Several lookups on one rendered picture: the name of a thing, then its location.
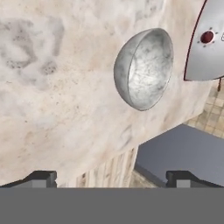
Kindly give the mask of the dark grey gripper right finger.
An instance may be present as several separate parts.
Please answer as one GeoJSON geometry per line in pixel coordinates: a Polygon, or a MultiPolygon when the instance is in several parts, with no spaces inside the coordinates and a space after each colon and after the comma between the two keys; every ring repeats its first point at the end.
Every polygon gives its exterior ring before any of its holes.
{"type": "Polygon", "coordinates": [[[169,188],[222,188],[222,185],[199,179],[189,171],[167,171],[165,176],[167,179],[166,186],[169,188]]]}

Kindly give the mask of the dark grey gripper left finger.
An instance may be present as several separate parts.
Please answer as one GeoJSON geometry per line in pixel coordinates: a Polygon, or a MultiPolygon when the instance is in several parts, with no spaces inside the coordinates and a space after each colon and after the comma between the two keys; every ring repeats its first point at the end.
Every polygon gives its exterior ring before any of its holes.
{"type": "Polygon", "coordinates": [[[0,188],[56,188],[56,179],[56,171],[34,171],[23,179],[0,185],[0,188]]]}

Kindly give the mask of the grey metal bowl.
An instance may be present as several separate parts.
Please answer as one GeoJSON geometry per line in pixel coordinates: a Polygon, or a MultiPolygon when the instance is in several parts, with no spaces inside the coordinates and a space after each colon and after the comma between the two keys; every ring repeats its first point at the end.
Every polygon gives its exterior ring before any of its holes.
{"type": "Polygon", "coordinates": [[[117,92],[133,109],[151,109],[167,88],[173,58],[173,44],[166,30],[152,28],[134,35],[115,59],[117,92]]]}

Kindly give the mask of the light wooden cupboard front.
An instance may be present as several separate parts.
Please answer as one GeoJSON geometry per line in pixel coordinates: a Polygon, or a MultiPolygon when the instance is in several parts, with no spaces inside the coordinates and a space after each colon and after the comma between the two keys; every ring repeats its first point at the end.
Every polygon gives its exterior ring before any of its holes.
{"type": "Polygon", "coordinates": [[[73,178],[71,183],[60,185],[60,187],[126,188],[130,185],[137,152],[138,147],[125,151],[79,177],[73,178]]]}

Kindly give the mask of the silver appliance with red button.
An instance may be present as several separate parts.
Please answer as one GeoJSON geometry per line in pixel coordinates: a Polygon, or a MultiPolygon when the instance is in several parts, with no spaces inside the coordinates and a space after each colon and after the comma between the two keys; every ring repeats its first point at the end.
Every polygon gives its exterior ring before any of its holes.
{"type": "Polygon", "coordinates": [[[224,77],[224,0],[205,0],[187,52],[184,80],[224,77]]]}

